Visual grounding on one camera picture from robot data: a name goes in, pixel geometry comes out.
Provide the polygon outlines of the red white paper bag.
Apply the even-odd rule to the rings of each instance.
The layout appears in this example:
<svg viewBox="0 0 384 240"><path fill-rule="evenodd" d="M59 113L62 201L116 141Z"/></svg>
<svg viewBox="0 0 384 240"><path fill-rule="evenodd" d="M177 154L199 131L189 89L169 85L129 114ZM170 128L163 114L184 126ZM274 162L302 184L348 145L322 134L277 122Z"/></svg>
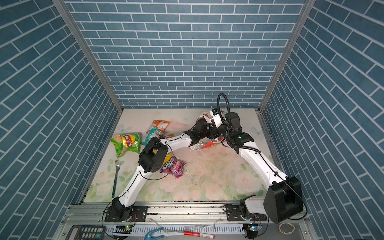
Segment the red white paper bag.
<svg viewBox="0 0 384 240"><path fill-rule="evenodd" d="M224 126L217 111L202 113L195 125L188 130L191 137L191 150L201 150L219 144L224 140Z"/></svg>

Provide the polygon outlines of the fruit candy bag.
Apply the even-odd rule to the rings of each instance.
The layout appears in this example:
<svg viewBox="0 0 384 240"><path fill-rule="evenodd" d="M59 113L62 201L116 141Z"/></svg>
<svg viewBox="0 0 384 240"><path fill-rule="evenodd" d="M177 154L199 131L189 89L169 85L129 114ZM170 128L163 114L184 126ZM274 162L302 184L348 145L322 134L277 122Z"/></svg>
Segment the fruit candy bag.
<svg viewBox="0 0 384 240"><path fill-rule="evenodd" d="M163 139L170 139L173 137L174 137L174 134L169 134L169 135L163 136Z"/></svg>

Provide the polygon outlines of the purple berries candy bag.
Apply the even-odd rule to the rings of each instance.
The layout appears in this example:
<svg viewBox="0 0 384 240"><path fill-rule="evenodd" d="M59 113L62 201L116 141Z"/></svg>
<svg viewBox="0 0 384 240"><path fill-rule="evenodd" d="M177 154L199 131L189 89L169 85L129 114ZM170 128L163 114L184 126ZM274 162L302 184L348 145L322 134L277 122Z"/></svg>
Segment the purple berries candy bag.
<svg viewBox="0 0 384 240"><path fill-rule="evenodd" d="M173 175L177 179L183 175L185 165L186 163L184 161L172 156L168 160L165 160L161 168L161 173Z"/></svg>

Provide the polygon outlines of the teal candy bag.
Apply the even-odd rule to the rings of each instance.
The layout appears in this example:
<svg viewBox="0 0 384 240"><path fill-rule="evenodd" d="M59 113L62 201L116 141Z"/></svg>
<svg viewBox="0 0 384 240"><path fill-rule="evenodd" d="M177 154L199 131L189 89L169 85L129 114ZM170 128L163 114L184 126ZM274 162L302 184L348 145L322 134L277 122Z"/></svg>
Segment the teal candy bag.
<svg viewBox="0 0 384 240"><path fill-rule="evenodd" d="M164 134L164 132L161 131L159 128L150 127L149 130L147 131L146 135L142 138L141 144L143 146L146 146L152 138L156 137L158 139L161 139L163 134Z"/></svg>

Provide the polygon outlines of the green chips bag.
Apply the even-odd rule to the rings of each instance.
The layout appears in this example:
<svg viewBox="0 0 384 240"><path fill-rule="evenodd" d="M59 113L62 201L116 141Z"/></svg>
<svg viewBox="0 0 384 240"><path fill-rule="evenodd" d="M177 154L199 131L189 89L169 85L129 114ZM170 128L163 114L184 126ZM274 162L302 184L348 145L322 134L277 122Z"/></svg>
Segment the green chips bag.
<svg viewBox="0 0 384 240"><path fill-rule="evenodd" d="M140 153L141 150L141 133L125 133L115 135L110 138L110 142L114 145L117 157L122 157L127 151Z"/></svg>

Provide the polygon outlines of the yellow chips bag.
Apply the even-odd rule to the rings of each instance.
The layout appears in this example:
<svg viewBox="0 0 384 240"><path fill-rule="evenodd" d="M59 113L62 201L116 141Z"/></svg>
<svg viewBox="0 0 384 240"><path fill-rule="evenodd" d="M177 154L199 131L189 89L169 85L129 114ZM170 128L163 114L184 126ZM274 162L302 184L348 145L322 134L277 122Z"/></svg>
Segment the yellow chips bag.
<svg viewBox="0 0 384 240"><path fill-rule="evenodd" d="M153 153L157 156L158 150L153 150ZM163 158L163 163L162 163L162 167L166 164L166 162L168 162L171 157L173 156L173 154L171 152L169 152L164 158Z"/></svg>

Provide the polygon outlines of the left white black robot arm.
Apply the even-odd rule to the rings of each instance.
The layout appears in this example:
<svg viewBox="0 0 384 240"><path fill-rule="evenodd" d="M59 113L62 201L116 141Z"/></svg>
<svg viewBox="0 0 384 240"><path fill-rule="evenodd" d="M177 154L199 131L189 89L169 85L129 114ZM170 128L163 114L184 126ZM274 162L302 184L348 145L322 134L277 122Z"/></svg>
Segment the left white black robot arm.
<svg viewBox="0 0 384 240"><path fill-rule="evenodd" d="M130 182L123 192L112 200L111 210L115 211L121 221L128 219L140 190L150 176L163 166L168 153L194 146L204 138L217 139L220 135L209 127L194 127L169 139L153 137L139 154L138 167Z"/></svg>

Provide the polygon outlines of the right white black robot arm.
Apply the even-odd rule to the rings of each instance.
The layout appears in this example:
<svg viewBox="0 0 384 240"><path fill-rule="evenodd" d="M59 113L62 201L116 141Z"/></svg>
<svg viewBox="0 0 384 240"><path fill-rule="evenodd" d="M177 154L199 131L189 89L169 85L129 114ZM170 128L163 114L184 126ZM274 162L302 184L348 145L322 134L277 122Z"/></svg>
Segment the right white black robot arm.
<svg viewBox="0 0 384 240"><path fill-rule="evenodd" d="M266 215L273 223L284 220L298 221L294 218L305 208L302 199L302 185L297 177L288 177L279 170L257 147L254 140L242 131L240 117L237 113L226 113L222 120L226 127L225 139L258 174L267 189L263 200L248 196L240 201L240 211L245 219L256 214Z"/></svg>

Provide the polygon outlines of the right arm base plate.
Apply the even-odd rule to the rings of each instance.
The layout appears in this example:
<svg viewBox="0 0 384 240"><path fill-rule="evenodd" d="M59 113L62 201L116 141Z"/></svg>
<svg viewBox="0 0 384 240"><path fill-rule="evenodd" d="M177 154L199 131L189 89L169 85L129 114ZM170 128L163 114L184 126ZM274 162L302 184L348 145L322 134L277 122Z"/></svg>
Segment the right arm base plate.
<svg viewBox="0 0 384 240"><path fill-rule="evenodd" d="M222 206L222 210L227 216L227 221L236 222L236 221L266 221L267 216L264 214L250 213L245 204L232 205L225 204Z"/></svg>

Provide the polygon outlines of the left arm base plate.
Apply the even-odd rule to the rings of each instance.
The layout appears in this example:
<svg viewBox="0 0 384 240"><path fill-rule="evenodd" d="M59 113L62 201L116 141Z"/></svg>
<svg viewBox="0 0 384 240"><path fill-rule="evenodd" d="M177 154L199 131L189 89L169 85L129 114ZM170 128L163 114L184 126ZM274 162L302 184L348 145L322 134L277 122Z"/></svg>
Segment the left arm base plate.
<svg viewBox="0 0 384 240"><path fill-rule="evenodd" d="M104 210L104 221L109 222L145 222L148 206L133 206L131 211L128 213L127 220L121 220L119 214L114 210L112 206L109 206Z"/></svg>

